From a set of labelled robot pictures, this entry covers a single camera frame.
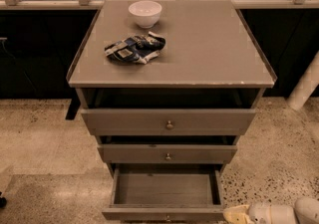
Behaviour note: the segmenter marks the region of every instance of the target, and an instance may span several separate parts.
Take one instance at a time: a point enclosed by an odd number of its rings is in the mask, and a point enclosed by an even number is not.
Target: cabinet
[[[166,38],[147,65],[108,61],[104,47],[148,31],[106,0],[69,84],[114,178],[108,219],[222,220],[219,176],[255,106],[276,80],[230,0],[155,0]]]

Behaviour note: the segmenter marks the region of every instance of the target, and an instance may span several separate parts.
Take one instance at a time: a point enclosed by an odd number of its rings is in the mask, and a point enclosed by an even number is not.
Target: speckled floor
[[[0,223],[120,223],[101,212],[112,178],[68,100],[0,101]],[[221,181],[226,206],[319,199],[319,99],[300,112],[264,98]]]

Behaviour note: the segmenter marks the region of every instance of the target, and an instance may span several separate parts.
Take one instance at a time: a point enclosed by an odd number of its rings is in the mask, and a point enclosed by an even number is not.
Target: white bowl
[[[151,28],[159,19],[161,4],[153,1],[139,1],[129,7],[135,23],[141,28]]]

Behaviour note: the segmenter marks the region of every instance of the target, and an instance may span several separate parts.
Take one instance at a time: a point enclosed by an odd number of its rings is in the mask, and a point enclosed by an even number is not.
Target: closed drawer
[[[229,163],[237,147],[219,143],[227,141],[221,136],[109,136],[98,151],[109,163]]]
[[[92,135],[241,135],[255,110],[82,110]]]
[[[103,213],[110,220],[220,221],[222,210],[214,165],[121,164]]]

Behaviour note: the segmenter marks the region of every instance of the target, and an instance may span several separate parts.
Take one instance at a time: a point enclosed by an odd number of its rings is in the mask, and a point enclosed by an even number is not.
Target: gray table top
[[[162,5],[150,29],[166,38],[146,65],[119,65],[107,45],[146,35],[129,14],[140,0],[106,0],[69,84],[76,88],[181,87],[269,88],[275,76],[265,66],[230,0],[154,0]]]

